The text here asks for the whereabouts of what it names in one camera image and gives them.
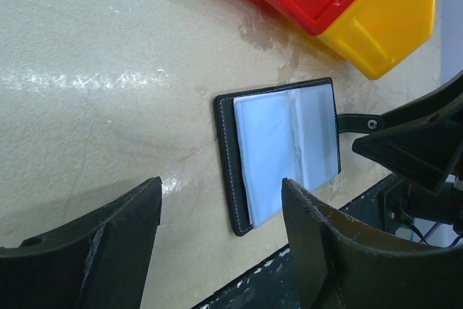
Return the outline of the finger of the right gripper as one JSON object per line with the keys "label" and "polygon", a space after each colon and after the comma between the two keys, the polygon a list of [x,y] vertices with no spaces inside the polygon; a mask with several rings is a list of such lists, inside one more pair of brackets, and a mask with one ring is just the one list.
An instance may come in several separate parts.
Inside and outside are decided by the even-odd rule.
{"label": "finger of the right gripper", "polygon": [[462,71],[436,90],[381,115],[383,129],[427,117],[450,104],[462,94]]}
{"label": "finger of the right gripper", "polygon": [[429,193],[436,193],[462,157],[462,107],[398,108],[383,128],[358,138],[352,150]]}

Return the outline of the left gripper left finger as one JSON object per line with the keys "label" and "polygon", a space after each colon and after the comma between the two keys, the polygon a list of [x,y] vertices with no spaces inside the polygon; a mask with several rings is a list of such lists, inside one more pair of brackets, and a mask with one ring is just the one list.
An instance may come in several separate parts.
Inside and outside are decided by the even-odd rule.
{"label": "left gripper left finger", "polygon": [[162,181],[1,249],[2,308],[138,308],[161,219]]}

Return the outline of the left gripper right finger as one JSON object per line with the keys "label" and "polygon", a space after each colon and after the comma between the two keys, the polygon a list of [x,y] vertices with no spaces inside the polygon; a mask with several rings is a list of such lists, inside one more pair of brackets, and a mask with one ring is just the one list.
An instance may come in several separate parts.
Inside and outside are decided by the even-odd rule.
{"label": "left gripper right finger", "polygon": [[462,307],[462,247],[382,232],[291,179],[282,206],[302,308]]}

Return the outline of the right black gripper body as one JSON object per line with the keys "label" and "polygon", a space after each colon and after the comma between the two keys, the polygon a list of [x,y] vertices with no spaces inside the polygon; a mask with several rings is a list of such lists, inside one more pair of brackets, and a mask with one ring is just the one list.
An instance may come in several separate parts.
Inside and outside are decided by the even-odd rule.
{"label": "right black gripper body", "polygon": [[437,194],[396,178],[377,196],[381,229],[394,234],[405,227],[422,237],[424,234],[414,225],[415,219],[432,221],[432,231],[443,224],[451,225],[458,237],[462,236],[462,159],[459,158],[451,175],[454,182],[444,182]]}

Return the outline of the yellow plastic bin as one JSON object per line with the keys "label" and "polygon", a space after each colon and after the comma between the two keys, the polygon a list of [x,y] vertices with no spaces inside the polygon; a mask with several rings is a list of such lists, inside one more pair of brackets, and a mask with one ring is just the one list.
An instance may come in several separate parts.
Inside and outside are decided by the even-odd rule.
{"label": "yellow plastic bin", "polygon": [[355,0],[318,39],[377,80],[432,36],[435,10],[436,0]]}

